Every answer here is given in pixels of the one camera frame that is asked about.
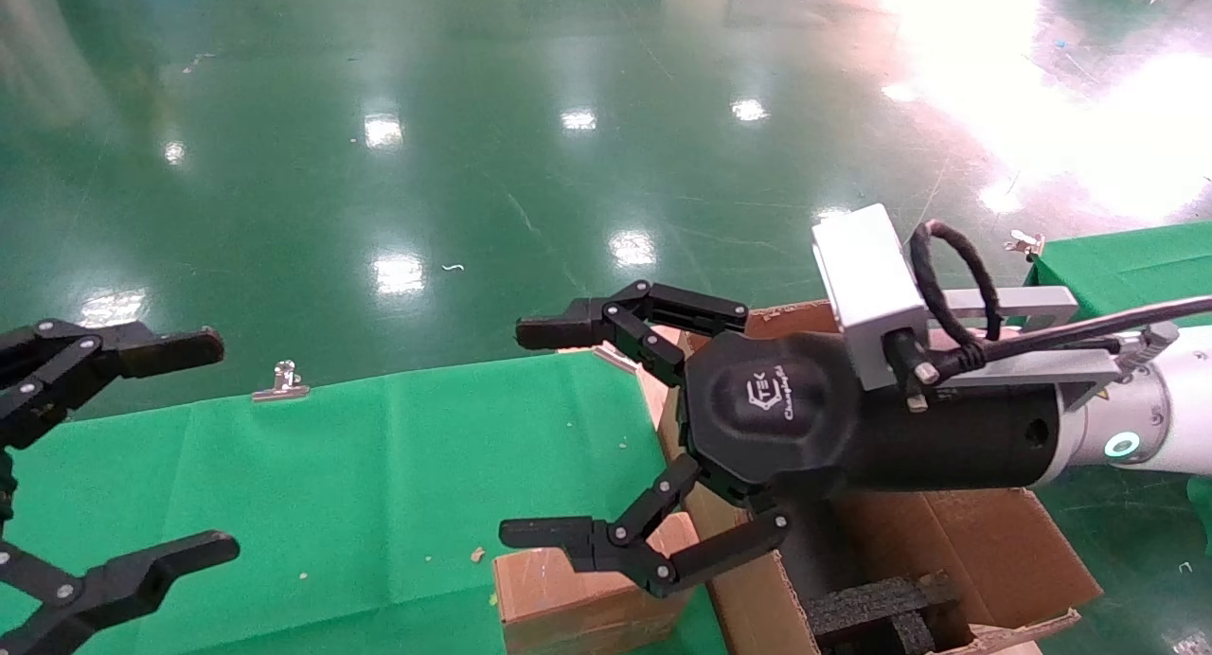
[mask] green tablecloth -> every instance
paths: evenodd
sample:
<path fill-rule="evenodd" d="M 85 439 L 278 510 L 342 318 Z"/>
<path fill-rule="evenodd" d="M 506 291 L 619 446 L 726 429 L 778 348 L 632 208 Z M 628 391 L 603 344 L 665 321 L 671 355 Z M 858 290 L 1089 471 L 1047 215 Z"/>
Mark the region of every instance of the green tablecloth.
<path fill-rule="evenodd" d="M 1079 318 L 1212 294 L 1212 222 L 1058 240 L 1045 246 L 1028 281 L 1067 285 Z M 1185 325 L 1212 324 L 1212 315 Z"/>
<path fill-rule="evenodd" d="M 1079 318 L 1212 294 L 1212 222 L 1048 243 L 1028 283 L 1067 285 Z M 1210 324 L 1195 317 L 1185 325 Z M 1193 501 L 1188 501 L 1190 480 Z M 1107 594 L 1084 620 L 1045 640 L 1046 655 L 1206 653 L 1212 562 L 1196 517 L 1212 494 L 1187 475 L 1077 468 L 1039 490 Z"/>
<path fill-rule="evenodd" d="M 73 571 L 211 528 L 236 536 L 239 559 L 184 577 L 88 655 L 484 655 L 504 650 L 499 520 L 617 516 L 663 465 L 635 378 L 553 354 L 68 423 L 16 454 L 6 532 Z M 8 630 L 34 602 L 0 590 Z M 645 651 L 724 654 L 704 590 Z"/>

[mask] green led ring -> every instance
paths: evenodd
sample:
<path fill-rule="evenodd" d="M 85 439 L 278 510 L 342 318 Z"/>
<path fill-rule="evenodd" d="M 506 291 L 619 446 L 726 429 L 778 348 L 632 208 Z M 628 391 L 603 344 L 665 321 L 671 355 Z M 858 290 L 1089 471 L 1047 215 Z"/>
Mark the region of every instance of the green led ring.
<path fill-rule="evenodd" d="M 1103 448 L 1103 454 L 1108 458 L 1124 458 L 1130 456 L 1140 446 L 1140 435 L 1134 434 L 1132 431 L 1125 431 L 1111 435 L 1111 439 L 1107 440 L 1107 446 Z"/>

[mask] metal binder clip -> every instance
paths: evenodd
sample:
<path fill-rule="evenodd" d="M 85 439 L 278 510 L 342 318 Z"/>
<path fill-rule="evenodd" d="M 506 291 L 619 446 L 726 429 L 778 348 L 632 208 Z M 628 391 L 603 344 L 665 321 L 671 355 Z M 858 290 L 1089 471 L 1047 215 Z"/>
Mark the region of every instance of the metal binder clip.
<path fill-rule="evenodd" d="M 1012 238 L 1013 240 L 1006 241 L 1004 244 L 1006 246 L 1006 250 L 1022 252 L 1023 255 L 1027 256 L 1027 262 L 1034 261 L 1035 256 L 1041 255 L 1044 252 L 1044 234 L 1035 234 L 1034 237 L 1029 237 L 1023 232 L 1018 232 L 1018 229 L 1014 229 L 1010 232 L 1010 238 Z"/>
<path fill-rule="evenodd" d="M 295 372 L 295 363 L 284 359 L 274 366 L 274 387 L 252 393 L 253 401 L 278 401 L 307 397 L 311 388 L 303 385 L 303 376 Z"/>

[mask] open cardboard box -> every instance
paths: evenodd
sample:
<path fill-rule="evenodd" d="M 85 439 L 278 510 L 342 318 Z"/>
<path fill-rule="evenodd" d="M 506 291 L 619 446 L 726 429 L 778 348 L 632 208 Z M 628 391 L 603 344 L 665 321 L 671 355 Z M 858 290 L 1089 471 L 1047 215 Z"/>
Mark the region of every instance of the open cardboard box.
<path fill-rule="evenodd" d="M 836 331 L 828 302 L 755 309 L 745 332 L 777 337 L 805 330 Z M 675 334 L 681 332 L 662 331 Z M 678 336 L 687 354 L 703 342 Z M 641 376 L 650 409 L 663 400 L 657 432 L 673 460 L 681 452 L 678 393 L 661 397 L 645 381 Z M 957 614 L 948 621 L 962 633 L 956 637 L 961 645 L 948 655 L 996 653 L 1057 633 L 1080 619 L 1074 606 L 1102 593 L 1027 490 L 862 494 L 837 501 L 836 508 L 873 581 L 947 573 L 960 594 Z M 701 539 L 748 517 L 702 486 L 687 497 L 686 509 Z M 715 577 L 708 590 L 732 655 L 819 653 L 778 551 Z"/>
<path fill-rule="evenodd" d="M 698 542 L 685 512 L 648 537 L 670 556 Z M 559 548 L 528 548 L 492 560 L 497 610 L 511 655 L 613 655 L 673 633 L 691 592 L 659 599 L 621 573 L 574 573 Z"/>

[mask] bolt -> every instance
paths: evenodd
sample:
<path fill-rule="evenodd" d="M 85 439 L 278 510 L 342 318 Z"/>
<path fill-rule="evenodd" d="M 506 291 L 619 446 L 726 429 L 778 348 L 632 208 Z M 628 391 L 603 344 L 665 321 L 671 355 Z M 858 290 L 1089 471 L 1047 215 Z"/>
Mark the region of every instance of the bolt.
<path fill-rule="evenodd" d="M 913 375 L 917 376 L 917 380 L 922 385 L 932 386 L 938 382 L 938 369 L 934 368 L 930 361 L 922 361 L 913 368 Z"/>
<path fill-rule="evenodd" d="M 925 395 L 921 394 L 905 397 L 905 404 L 909 406 L 909 411 L 911 414 L 921 414 L 926 409 L 930 409 L 930 405 L 926 404 Z"/>

